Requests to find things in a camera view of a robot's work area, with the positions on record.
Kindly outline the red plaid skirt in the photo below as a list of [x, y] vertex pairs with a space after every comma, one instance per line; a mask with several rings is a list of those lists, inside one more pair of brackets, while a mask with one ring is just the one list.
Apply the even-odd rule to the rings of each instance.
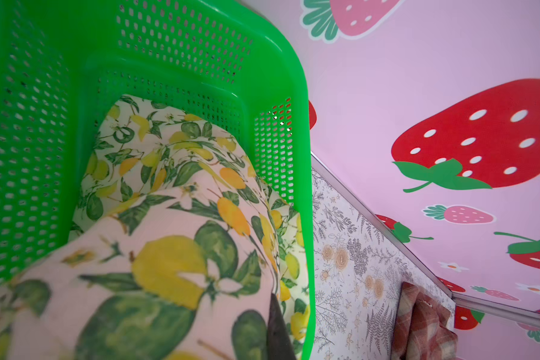
[[448, 328], [451, 312], [418, 286], [403, 282], [391, 342], [391, 359], [451, 360], [458, 336]]

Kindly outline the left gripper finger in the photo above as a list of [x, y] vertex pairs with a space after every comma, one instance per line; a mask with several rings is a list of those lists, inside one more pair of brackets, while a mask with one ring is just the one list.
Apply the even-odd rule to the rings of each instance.
[[267, 354], [271, 360], [296, 360], [278, 298], [271, 294], [267, 330]]

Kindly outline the right aluminium corner post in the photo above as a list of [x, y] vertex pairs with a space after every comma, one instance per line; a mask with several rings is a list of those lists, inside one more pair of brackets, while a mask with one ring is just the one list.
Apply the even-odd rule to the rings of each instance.
[[540, 313], [508, 306], [505, 304], [498, 304], [492, 301], [482, 300], [456, 292], [453, 292], [451, 299], [456, 303], [456, 305], [461, 307], [540, 328]]

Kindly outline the yellow lemon print skirt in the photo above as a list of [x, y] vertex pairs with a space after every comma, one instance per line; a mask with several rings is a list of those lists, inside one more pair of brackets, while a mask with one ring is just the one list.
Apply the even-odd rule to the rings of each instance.
[[0, 138], [0, 359], [268, 359], [271, 294], [301, 358], [302, 219], [228, 130], [124, 94], [63, 210], [35, 124]]

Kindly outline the green plastic basket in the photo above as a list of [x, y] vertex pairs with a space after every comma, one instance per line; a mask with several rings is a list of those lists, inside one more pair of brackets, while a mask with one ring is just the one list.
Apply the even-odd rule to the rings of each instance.
[[308, 359], [308, 88], [237, 1], [0, 1], [0, 359]]

